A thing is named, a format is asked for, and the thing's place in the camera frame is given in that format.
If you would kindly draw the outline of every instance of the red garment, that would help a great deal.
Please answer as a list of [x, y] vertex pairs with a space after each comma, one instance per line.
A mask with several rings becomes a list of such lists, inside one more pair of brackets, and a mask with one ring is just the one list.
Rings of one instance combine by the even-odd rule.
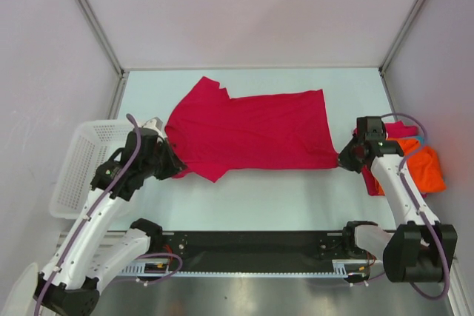
[[229, 169], [329, 169], [337, 152], [322, 90], [230, 98], [203, 77], [165, 127], [176, 155], [216, 182]]

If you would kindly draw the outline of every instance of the metal floor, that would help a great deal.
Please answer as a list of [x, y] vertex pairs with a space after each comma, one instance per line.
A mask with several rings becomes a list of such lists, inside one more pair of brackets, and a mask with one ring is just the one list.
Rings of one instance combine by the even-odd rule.
[[[424, 290], [439, 293], [436, 285]], [[144, 288], [111, 285], [93, 316], [450, 316], [449, 301], [428, 301], [408, 284], [374, 280], [352, 288], [342, 280], [172, 278]]]

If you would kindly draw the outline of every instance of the orange cloth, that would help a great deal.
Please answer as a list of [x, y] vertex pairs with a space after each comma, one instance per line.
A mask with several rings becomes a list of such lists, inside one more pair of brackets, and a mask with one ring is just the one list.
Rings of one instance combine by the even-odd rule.
[[[395, 141], [400, 144], [405, 155], [410, 154], [421, 145], [415, 138], [397, 138]], [[438, 155], [433, 148], [423, 147], [421, 151], [408, 158], [407, 164], [413, 181], [420, 192], [442, 192], [446, 189]], [[375, 187], [380, 195], [385, 195], [377, 180], [375, 180]]]

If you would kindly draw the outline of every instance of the white table surface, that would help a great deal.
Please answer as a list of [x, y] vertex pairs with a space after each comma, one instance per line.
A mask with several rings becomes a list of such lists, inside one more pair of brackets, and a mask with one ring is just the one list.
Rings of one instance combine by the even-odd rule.
[[[390, 112], [376, 68], [300, 70], [167, 70], [131, 72], [118, 118], [158, 116], [173, 108], [203, 76], [231, 97], [323, 89], [334, 147], [351, 139], [356, 118]], [[236, 170], [213, 184], [190, 174], [149, 179], [133, 197], [133, 211], [110, 230], [146, 218], [166, 230], [326, 230], [369, 220], [385, 229], [394, 220], [384, 197], [370, 197], [361, 175], [341, 168], [313, 171]]]

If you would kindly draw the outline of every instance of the pile of clothes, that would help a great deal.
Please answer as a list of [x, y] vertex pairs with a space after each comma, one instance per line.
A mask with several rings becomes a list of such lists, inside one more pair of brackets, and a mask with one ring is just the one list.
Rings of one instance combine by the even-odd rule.
[[[405, 155], [409, 155], [423, 144], [423, 138], [418, 136], [416, 126], [405, 126], [403, 122], [397, 121], [385, 124], [385, 127], [388, 139], [397, 141]], [[430, 146], [423, 146], [419, 152], [408, 158], [407, 166], [421, 194], [442, 192], [446, 189], [438, 155]], [[362, 169], [362, 176], [369, 195], [384, 195], [381, 185], [366, 167]]]

